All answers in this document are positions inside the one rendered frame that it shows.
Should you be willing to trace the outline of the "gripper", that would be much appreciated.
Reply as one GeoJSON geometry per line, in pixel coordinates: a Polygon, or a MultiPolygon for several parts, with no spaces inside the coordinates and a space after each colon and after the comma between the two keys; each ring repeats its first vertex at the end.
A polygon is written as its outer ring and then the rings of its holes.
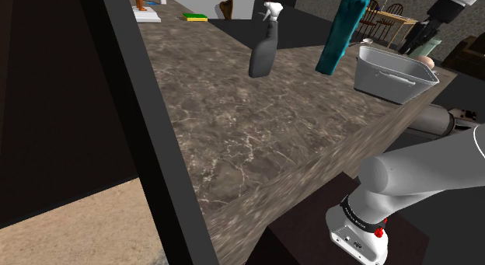
{"type": "MultiPolygon", "coordinates": [[[[452,0],[437,0],[427,11],[428,20],[450,23],[464,9],[463,5],[452,0]]],[[[437,28],[428,25],[428,21],[416,23],[399,46],[400,54],[409,54],[421,44],[425,44],[439,33],[437,28]]]]}

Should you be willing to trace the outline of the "pale green cup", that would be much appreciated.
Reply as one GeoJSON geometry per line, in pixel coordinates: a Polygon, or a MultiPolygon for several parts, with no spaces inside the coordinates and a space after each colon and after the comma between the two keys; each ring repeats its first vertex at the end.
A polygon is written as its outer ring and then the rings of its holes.
{"type": "Polygon", "coordinates": [[[414,49],[412,52],[408,54],[409,58],[415,59],[416,57],[419,56],[425,56],[427,57],[439,44],[441,43],[441,40],[438,38],[431,38],[428,42],[425,44],[420,45],[416,49],[414,49]]]}

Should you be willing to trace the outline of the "brown egg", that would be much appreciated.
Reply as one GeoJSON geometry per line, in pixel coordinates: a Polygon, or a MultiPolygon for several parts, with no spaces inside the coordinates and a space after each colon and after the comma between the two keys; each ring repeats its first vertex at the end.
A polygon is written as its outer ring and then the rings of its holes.
{"type": "Polygon", "coordinates": [[[430,69],[433,69],[435,67],[435,63],[432,58],[425,56],[425,55],[418,55],[414,57],[415,60],[424,63],[427,65],[430,69]]]}

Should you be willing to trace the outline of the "wooden dining table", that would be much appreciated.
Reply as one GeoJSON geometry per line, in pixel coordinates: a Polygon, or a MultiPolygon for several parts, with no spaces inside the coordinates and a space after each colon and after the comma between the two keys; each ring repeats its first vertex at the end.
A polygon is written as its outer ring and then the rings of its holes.
{"type": "Polygon", "coordinates": [[[412,26],[417,23],[417,20],[412,18],[407,18],[402,16],[403,14],[403,6],[400,3],[391,4],[389,7],[385,9],[387,1],[383,3],[379,3],[379,0],[376,0],[379,4],[380,10],[378,11],[374,22],[376,26],[369,37],[365,36],[365,38],[374,37],[377,31],[382,28],[381,34],[378,36],[377,40],[384,40],[392,26],[397,25],[398,29],[393,34],[393,37],[389,41],[388,47],[390,47],[391,43],[395,40],[397,33],[401,30],[403,26],[409,26],[409,29],[405,33],[405,36],[410,32],[412,26]]]}

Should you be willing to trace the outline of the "white rectangular tub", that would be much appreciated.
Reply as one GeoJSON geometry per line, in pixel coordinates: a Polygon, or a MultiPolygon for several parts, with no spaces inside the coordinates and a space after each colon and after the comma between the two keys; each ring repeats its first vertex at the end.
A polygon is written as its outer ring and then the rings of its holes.
{"type": "Polygon", "coordinates": [[[413,58],[360,46],[354,89],[402,105],[440,82],[425,64],[413,58]]]}

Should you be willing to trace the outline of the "dark wooden cabinet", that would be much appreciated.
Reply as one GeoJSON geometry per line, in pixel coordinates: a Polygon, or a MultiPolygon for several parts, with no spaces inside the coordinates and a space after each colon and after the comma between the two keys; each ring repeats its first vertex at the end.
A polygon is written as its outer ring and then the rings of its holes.
{"type": "Polygon", "coordinates": [[[480,72],[485,68],[485,54],[471,49],[476,40],[476,37],[470,36],[460,41],[441,63],[441,66],[466,74],[480,72]]]}

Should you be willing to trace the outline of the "teal folded cloth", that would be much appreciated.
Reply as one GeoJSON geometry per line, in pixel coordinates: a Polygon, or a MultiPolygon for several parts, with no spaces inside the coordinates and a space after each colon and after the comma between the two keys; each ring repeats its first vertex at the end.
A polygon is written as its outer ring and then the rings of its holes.
{"type": "Polygon", "coordinates": [[[344,56],[370,0],[341,0],[316,71],[332,75],[344,56]]]}

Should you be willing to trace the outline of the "grey spray bottle white trigger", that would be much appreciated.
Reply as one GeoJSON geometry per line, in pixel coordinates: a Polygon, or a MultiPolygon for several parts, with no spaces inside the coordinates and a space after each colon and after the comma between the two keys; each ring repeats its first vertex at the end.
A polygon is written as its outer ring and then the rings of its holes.
{"type": "Polygon", "coordinates": [[[279,2],[265,2],[267,8],[264,20],[269,18],[266,36],[253,49],[249,60],[249,77],[261,78],[270,74],[274,64],[278,44],[278,21],[284,9],[279,2]]]}

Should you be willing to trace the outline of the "brown curved wooden object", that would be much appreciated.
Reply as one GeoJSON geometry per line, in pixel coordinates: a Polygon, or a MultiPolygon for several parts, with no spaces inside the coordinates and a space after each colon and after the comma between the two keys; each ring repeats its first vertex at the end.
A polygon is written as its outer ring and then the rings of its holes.
{"type": "Polygon", "coordinates": [[[232,19],[233,0],[225,0],[219,3],[219,8],[226,20],[232,19]]]}

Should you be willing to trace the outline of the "orange figure on white base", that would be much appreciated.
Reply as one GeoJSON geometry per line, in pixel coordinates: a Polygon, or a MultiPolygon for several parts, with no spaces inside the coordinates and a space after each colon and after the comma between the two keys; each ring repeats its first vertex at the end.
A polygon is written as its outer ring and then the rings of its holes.
{"type": "Polygon", "coordinates": [[[150,7],[143,6],[143,0],[135,0],[135,6],[132,7],[134,17],[137,23],[160,23],[161,19],[158,14],[150,7]]]}

